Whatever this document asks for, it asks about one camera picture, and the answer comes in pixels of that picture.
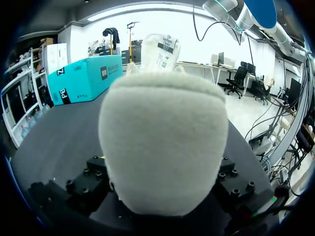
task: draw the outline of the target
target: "office chair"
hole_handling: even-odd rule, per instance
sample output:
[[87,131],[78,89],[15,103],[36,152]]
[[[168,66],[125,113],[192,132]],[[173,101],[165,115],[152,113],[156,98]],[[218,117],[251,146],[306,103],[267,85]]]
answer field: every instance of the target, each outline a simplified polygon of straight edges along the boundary
[[265,102],[267,102],[267,105],[268,105],[268,100],[267,100],[267,95],[269,94],[270,92],[270,86],[268,86],[268,79],[264,79],[263,77],[263,83],[259,83],[259,87],[257,88],[257,95],[254,95],[254,98],[255,98],[255,101],[257,101],[257,99],[259,98],[260,101],[263,101],[263,105],[265,105]]
[[234,76],[234,80],[231,80],[231,74],[229,76],[228,79],[226,79],[226,81],[228,81],[229,85],[232,85],[232,88],[227,92],[227,95],[230,95],[230,93],[237,93],[238,98],[241,99],[241,97],[243,96],[241,92],[239,92],[237,89],[242,89],[243,88],[243,83],[244,83],[244,79],[247,75],[247,69],[240,66],[238,67],[236,74]]
[[244,67],[244,68],[247,68],[247,63],[244,62],[244,61],[241,61],[241,66]]

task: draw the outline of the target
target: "black screw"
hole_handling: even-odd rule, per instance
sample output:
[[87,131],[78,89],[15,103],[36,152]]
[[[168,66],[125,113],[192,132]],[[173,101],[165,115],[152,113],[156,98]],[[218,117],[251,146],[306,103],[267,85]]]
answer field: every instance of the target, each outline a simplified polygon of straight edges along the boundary
[[220,180],[224,180],[226,177],[226,174],[225,173],[219,173],[219,179]]
[[233,171],[232,171],[232,176],[233,176],[233,177],[236,177],[237,175],[238,175],[238,171],[237,171],[237,170],[233,170]]
[[87,175],[89,172],[90,172],[90,169],[89,169],[89,168],[85,168],[85,169],[84,169],[84,174]]
[[68,180],[65,183],[65,188],[66,188],[68,193],[72,193],[73,192],[73,190],[74,190],[74,183],[72,182],[72,180]]
[[84,194],[86,194],[86,193],[88,193],[89,192],[89,189],[88,188],[84,188],[83,190],[82,190],[82,193],[84,193]]
[[231,191],[231,197],[238,197],[239,195],[240,195],[240,190],[238,190],[237,188]]
[[255,188],[255,183],[254,182],[249,182],[248,184],[247,184],[247,188],[248,189],[253,189],[253,188]]

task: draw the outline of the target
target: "computer monitor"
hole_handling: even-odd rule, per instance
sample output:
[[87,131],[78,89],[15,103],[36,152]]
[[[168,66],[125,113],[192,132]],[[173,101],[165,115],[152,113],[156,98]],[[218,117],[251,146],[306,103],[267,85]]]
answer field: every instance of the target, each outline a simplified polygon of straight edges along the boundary
[[224,53],[219,53],[218,66],[219,66],[220,64],[224,64]]
[[247,71],[248,71],[248,73],[255,75],[256,66],[254,66],[250,63],[247,63]]
[[300,90],[301,84],[297,82],[295,79],[291,78],[291,85],[287,102],[288,104],[290,104],[290,107],[294,108],[295,110],[297,110],[298,108]]

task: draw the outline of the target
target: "cardboard box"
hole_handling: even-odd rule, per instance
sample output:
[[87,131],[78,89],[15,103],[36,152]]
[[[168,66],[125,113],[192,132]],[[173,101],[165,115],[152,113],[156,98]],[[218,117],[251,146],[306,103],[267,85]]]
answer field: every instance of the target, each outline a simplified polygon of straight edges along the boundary
[[47,45],[51,45],[54,43],[54,39],[53,38],[43,38],[40,40],[40,46],[42,44],[44,44],[44,47],[47,46]]
[[48,75],[54,105],[91,101],[123,75],[122,56],[79,60]]

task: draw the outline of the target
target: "white wall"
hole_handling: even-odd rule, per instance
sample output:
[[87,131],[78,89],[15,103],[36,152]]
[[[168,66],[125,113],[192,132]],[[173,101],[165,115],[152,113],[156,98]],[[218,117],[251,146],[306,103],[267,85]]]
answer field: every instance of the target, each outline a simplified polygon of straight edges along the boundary
[[84,29],[79,26],[70,26],[71,39],[70,39],[70,56],[71,63],[87,57],[88,47],[86,46]]
[[[178,38],[181,52],[178,61],[191,61],[197,63],[211,63],[211,55],[224,52],[224,57],[235,60],[235,67],[241,61],[252,62],[247,37],[241,46],[233,40],[231,35],[221,24],[213,25],[207,32],[204,40],[199,42],[195,35],[192,14],[171,11],[143,11],[118,15],[89,24],[83,28],[72,26],[71,30],[71,62],[88,56],[89,43],[102,39],[102,32],[106,28],[115,27],[118,30],[121,50],[129,47],[129,30],[127,24],[139,21],[132,29],[132,39],[144,39],[150,33],[169,34]],[[196,16],[196,27],[199,38],[202,38],[207,27],[214,21]],[[258,43],[250,39],[253,62],[256,66],[257,76],[274,75],[275,51],[267,44]],[[224,83],[228,73],[222,73],[219,83]]]
[[290,88],[291,85],[291,78],[299,81],[300,77],[296,74],[292,73],[293,65],[300,70],[300,67],[296,64],[293,64],[288,61],[283,61],[283,59],[275,59],[275,70],[274,70],[274,77],[275,77],[275,85],[271,87],[270,93],[277,95],[279,92],[279,87],[284,88],[284,65],[285,65],[285,87]]
[[270,93],[278,95],[280,87],[284,88],[284,61],[281,59],[275,59],[275,72],[274,72],[275,84],[270,88]]
[[71,41],[71,27],[68,27],[58,34],[58,43],[66,43],[67,44],[68,64],[71,63],[70,41]]

